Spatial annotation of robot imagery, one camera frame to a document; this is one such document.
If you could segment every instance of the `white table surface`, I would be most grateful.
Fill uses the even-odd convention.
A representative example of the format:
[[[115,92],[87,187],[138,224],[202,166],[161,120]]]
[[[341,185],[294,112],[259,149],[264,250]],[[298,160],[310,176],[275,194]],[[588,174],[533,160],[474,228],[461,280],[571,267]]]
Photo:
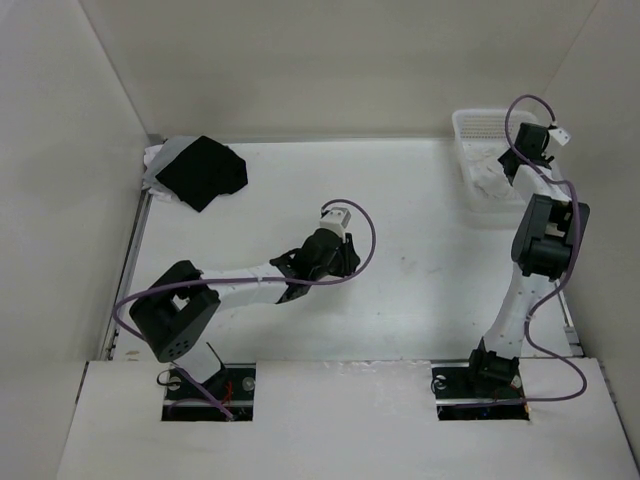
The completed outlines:
[[[161,422],[155,362],[93,362],[58,480],[633,480],[638,473],[596,360],[589,388],[532,404],[531,421],[440,422],[428,362],[259,362],[253,422]],[[522,361],[525,390],[580,380]]]
[[[514,230],[480,228],[465,204],[453,142],[361,140],[234,144],[249,185],[202,213],[154,199],[131,291],[171,265],[200,269],[261,264],[299,247],[317,228],[320,206],[361,203],[378,230],[378,251],[352,283],[312,288],[295,302],[215,315],[204,337],[225,361],[466,358],[495,319],[512,272]],[[350,230],[359,255],[370,246],[364,220]],[[571,350],[557,299],[536,316],[532,335]],[[525,346],[523,355],[534,351]],[[122,332],[115,359],[152,359]]]

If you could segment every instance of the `white board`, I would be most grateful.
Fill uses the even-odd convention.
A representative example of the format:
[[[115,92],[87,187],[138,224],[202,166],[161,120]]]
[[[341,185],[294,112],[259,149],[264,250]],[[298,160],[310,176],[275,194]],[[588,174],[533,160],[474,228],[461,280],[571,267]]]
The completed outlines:
[[[542,93],[596,0],[82,0],[145,128],[450,135]]]
[[[312,288],[286,305],[215,315],[204,334],[225,361],[467,358],[494,321],[511,280],[514,230],[478,227],[449,141],[361,140],[235,144],[249,185],[202,213],[153,200],[131,291],[171,265],[200,269],[264,263],[302,245],[320,206],[347,197],[378,230],[370,269],[352,283]],[[359,255],[370,246],[364,220],[350,230]],[[557,299],[532,324],[538,342],[571,355]],[[534,351],[525,347],[525,356]],[[122,332],[116,359],[152,359]]]
[[[58,480],[637,479],[593,359],[576,400],[531,421],[440,422],[428,362],[261,362],[253,422],[160,422],[153,362],[94,362]],[[580,380],[549,359],[522,362],[532,396]]]
[[[640,2],[598,2],[544,95],[574,139],[563,152],[563,172],[591,206],[568,290],[576,327],[589,352],[604,363],[638,455],[640,221],[624,206],[640,202],[639,41]]]

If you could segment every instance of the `white wall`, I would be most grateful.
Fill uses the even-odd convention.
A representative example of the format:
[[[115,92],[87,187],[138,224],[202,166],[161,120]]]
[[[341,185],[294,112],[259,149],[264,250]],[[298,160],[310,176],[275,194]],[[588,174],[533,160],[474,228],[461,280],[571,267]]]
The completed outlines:
[[[640,452],[640,1],[600,0],[545,93],[573,134],[563,171],[591,217],[570,285],[589,355],[604,361]]]
[[[542,93],[596,0],[82,0],[150,132],[450,135]]]
[[[146,138],[75,0],[0,3],[0,469],[55,476]]]

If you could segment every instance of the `white plastic basket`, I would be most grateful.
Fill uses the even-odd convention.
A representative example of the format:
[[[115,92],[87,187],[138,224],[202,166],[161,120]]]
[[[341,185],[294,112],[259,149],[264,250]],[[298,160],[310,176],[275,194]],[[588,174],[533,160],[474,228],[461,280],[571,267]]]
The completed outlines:
[[[469,207],[474,212],[491,214],[492,224],[518,225],[525,209],[524,201],[509,185],[498,158],[509,146],[504,136],[506,110],[458,110],[452,116],[456,150],[462,169]],[[509,133],[515,139],[522,122],[538,123],[535,115],[514,110]]]

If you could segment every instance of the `rectangular opening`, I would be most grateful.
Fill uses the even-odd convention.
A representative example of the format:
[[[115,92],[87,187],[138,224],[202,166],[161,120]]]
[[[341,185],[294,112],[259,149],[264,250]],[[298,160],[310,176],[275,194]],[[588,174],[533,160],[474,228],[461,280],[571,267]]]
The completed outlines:
[[[211,393],[233,414],[236,422],[253,420],[256,365],[227,364],[219,388]],[[227,422],[227,417],[212,406],[179,372],[170,369],[159,384],[165,386],[163,422]]]
[[[436,397],[438,420],[529,420],[526,404],[476,406],[523,398],[519,374],[519,384],[478,386],[469,381],[468,366],[466,362],[432,364],[431,391]]]

